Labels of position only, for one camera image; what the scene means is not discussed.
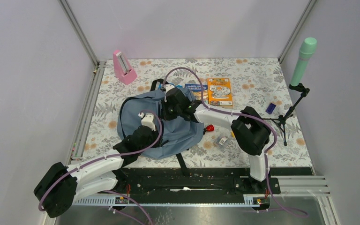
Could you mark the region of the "blue student backpack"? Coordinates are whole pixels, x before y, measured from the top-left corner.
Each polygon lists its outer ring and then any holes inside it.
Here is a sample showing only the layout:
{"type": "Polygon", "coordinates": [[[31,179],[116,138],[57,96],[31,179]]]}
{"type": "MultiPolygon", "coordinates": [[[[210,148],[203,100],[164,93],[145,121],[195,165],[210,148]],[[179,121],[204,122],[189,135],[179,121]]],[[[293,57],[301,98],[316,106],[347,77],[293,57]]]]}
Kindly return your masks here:
{"type": "Polygon", "coordinates": [[[174,120],[164,120],[162,117],[161,101],[165,93],[156,89],[157,83],[163,84],[163,79],[154,80],[149,92],[128,97],[120,107],[118,116],[118,135],[122,139],[120,144],[114,146],[119,152],[133,152],[130,147],[130,137],[142,124],[138,113],[152,111],[160,121],[153,120],[152,124],[159,132],[161,138],[158,147],[143,149],[144,156],[152,159],[163,159],[176,156],[184,176],[189,176],[189,170],[185,165],[181,153],[198,144],[203,137],[204,125],[185,121],[181,117],[174,120]]]}

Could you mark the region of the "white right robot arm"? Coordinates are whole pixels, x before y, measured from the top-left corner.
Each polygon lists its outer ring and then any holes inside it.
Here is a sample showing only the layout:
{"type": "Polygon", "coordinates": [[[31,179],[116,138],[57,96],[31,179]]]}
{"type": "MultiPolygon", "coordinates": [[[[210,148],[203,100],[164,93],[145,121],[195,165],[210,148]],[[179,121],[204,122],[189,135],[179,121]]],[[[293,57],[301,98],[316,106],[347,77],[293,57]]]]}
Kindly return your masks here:
{"type": "Polygon", "coordinates": [[[166,84],[162,101],[165,120],[178,117],[190,122],[212,124],[233,132],[238,146],[248,154],[250,162],[250,187],[262,193],[269,186],[269,168],[264,159],[263,148],[269,143],[271,130],[259,114],[250,106],[240,112],[206,105],[200,100],[189,100],[177,87],[166,84]]]}

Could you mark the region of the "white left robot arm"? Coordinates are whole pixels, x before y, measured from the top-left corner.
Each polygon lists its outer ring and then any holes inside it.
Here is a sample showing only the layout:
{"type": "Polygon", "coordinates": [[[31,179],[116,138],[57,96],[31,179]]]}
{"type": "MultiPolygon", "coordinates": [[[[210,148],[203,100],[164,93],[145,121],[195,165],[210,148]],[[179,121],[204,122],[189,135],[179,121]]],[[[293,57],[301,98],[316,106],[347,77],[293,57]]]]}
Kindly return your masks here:
{"type": "Polygon", "coordinates": [[[106,190],[124,191],[127,181],[114,171],[135,162],[162,135],[163,125],[154,129],[142,125],[106,154],[75,165],[53,164],[33,191],[39,201],[38,210],[56,218],[81,198],[106,190]]]}

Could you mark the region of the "blue treehouse book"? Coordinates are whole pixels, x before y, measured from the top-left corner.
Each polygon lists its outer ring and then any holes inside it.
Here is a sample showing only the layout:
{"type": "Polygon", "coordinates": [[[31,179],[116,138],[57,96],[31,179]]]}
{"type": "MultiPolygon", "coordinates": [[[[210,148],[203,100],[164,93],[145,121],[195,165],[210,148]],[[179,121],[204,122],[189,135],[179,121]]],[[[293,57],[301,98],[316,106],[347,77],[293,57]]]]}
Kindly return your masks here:
{"type": "Polygon", "coordinates": [[[196,98],[206,98],[208,96],[208,86],[205,84],[200,85],[186,83],[185,88],[189,89],[196,98]]]}

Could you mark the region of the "blue round package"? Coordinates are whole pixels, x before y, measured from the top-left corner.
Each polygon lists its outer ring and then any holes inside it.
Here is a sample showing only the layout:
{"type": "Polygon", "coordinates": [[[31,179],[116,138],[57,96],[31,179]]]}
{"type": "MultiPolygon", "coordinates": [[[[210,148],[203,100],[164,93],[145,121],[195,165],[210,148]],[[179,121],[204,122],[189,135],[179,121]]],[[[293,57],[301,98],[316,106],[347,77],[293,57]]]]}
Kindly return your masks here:
{"type": "Polygon", "coordinates": [[[169,84],[160,84],[158,88],[162,91],[166,91],[166,90],[170,90],[173,88],[182,88],[182,86],[181,85],[173,85],[173,84],[169,83],[169,84]]]}

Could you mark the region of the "floral tablecloth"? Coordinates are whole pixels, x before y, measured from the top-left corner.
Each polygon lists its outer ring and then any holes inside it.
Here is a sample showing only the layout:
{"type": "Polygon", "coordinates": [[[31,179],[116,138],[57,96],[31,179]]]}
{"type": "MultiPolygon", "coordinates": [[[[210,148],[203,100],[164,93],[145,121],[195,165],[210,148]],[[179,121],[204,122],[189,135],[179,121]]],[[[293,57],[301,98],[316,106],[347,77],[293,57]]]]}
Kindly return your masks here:
{"type": "Polygon", "coordinates": [[[276,58],[130,60],[125,85],[107,62],[86,145],[85,163],[120,167],[310,167],[298,121],[274,119],[292,106],[276,58]]]}

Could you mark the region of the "red knob toy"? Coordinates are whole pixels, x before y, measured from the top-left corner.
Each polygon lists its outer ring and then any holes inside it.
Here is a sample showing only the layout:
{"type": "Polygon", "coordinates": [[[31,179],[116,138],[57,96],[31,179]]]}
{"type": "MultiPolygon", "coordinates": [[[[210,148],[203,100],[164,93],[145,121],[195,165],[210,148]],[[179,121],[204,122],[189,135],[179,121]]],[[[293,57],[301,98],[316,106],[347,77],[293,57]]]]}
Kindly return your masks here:
{"type": "Polygon", "coordinates": [[[212,124],[210,124],[203,129],[203,134],[213,132],[214,130],[215,130],[214,126],[212,124]]]}

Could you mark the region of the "orange book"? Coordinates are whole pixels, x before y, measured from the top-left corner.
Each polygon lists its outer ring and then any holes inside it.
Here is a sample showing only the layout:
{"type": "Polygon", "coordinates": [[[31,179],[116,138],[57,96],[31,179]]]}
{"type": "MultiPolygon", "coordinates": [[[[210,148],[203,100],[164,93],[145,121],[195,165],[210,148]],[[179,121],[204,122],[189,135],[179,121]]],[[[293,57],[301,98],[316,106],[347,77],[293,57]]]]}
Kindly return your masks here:
{"type": "Polygon", "coordinates": [[[208,104],[222,108],[233,108],[233,96],[229,78],[208,78],[208,104]]]}

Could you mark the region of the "pink metronome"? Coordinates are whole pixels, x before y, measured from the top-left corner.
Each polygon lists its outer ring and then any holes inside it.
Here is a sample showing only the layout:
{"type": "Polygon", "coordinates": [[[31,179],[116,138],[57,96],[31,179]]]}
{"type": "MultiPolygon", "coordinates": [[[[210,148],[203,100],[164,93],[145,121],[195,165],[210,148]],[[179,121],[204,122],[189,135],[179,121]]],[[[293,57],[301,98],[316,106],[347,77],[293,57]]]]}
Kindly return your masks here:
{"type": "Polygon", "coordinates": [[[120,50],[113,53],[113,67],[116,78],[124,85],[131,84],[137,78],[136,71],[120,50]]]}

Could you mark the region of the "purple toy brick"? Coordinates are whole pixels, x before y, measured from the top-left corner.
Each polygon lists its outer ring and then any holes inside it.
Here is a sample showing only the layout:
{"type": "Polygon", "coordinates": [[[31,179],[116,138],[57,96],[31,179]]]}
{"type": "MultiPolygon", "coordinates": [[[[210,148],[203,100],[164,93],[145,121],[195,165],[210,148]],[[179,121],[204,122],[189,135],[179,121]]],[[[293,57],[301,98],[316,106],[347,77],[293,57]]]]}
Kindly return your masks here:
{"type": "Polygon", "coordinates": [[[267,114],[272,114],[276,107],[274,103],[270,103],[265,111],[267,114]]]}

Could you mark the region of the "black tripod stand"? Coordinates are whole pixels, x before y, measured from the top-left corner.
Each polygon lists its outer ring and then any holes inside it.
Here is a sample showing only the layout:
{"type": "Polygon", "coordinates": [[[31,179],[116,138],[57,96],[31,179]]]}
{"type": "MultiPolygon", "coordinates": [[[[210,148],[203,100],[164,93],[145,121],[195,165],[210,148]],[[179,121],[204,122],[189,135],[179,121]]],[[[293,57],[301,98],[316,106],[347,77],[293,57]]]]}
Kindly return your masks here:
{"type": "Polygon", "coordinates": [[[291,84],[289,84],[289,89],[300,92],[300,97],[298,98],[298,100],[296,101],[296,103],[294,103],[286,112],[285,115],[279,115],[277,118],[263,118],[263,120],[269,120],[269,121],[273,121],[276,126],[279,128],[279,130],[282,132],[283,134],[283,143],[284,146],[287,146],[287,138],[286,138],[286,121],[293,116],[293,113],[295,111],[296,106],[299,104],[299,102],[305,98],[308,93],[310,92],[309,88],[306,88],[302,83],[299,83],[296,86],[292,86],[291,84]]]}

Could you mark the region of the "mint green microphone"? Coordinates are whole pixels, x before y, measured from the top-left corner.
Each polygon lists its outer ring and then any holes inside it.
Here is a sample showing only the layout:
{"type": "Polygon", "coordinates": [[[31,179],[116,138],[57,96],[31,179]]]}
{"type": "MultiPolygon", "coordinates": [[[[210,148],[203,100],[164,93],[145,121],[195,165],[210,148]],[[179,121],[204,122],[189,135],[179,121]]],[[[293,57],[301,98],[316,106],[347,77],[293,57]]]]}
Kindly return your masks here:
{"type": "Polygon", "coordinates": [[[308,62],[316,52],[316,49],[317,40],[314,37],[304,39],[299,48],[299,56],[291,78],[290,86],[296,87],[299,85],[307,68],[308,62]]]}

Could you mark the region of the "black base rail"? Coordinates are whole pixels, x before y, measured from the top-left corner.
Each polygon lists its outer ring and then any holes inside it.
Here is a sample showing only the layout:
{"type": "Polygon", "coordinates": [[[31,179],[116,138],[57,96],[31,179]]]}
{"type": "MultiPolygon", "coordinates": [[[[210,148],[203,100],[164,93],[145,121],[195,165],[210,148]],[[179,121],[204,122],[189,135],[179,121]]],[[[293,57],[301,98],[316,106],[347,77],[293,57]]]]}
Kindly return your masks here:
{"type": "Polygon", "coordinates": [[[125,168],[114,172],[119,182],[112,191],[139,203],[243,203],[244,195],[280,194],[277,178],[253,181],[247,168],[125,168]]]}

